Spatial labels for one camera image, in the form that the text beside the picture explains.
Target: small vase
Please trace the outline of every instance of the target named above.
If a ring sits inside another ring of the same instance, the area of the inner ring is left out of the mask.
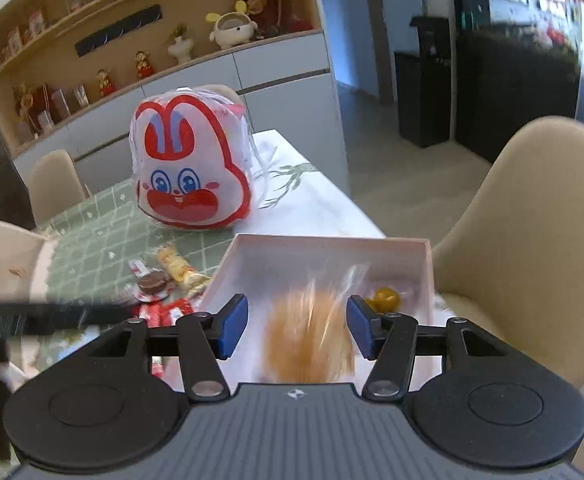
[[[191,38],[184,40],[183,38],[175,38],[174,44],[168,47],[168,54],[174,56],[179,64],[187,63],[192,61],[192,47],[194,46],[194,41]]]

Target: white cabinet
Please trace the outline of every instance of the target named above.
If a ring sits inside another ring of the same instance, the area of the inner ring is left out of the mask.
[[[330,67],[322,33],[246,48],[234,60],[243,88]]]
[[[317,170],[350,191],[343,130],[331,74],[245,95],[255,132],[277,130]]]
[[[96,193],[106,189],[132,175],[132,155],[130,142],[126,137],[99,150],[76,164],[81,182],[90,192]]]
[[[127,133],[132,114],[144,97],[143,91],[135,88],[69,123],[70,138],[78,154],[83,155]]]
[[[63,126],[50,137],[40,140],[32,146],[27,152],[21,153],[14,159],[14,166],[21,175],[21,179],[28,183],[32,166],[43,155],[54,152],[54,150],[66,150],[70,156],[77,156],[78,150],[70,138],[69,131],[66,126]]]
[[[143,85],[146,96],[162,94],[184,86],[221,84],[240,90],[241,83],[232,54],[204,61]]]

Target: cartoon rabbit face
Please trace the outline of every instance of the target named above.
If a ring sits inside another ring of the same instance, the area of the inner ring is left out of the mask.
[[[138,203],[146,214],[185,228],[247,215],[250,189],[226,136],[241,121],[225,105],[182,94],[145,101],[134,116]]]

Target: floor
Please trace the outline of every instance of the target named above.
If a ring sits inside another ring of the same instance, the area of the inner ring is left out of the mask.
[[[387,236],[437,244],[465,211],[490,163],[454,141],[429,148],[398,134],[395,106],[339,85],[352,198]]]

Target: potted plant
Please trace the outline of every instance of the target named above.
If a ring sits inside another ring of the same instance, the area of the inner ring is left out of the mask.
[[[168,47],[168,54],[174,56],[179,64],[192,61],[191,51],[194,46],[194,41],[192,41],[192,38],[186,38],[187,31],[188,27],[185,23],[180,22],[170,35],[174,43]]]

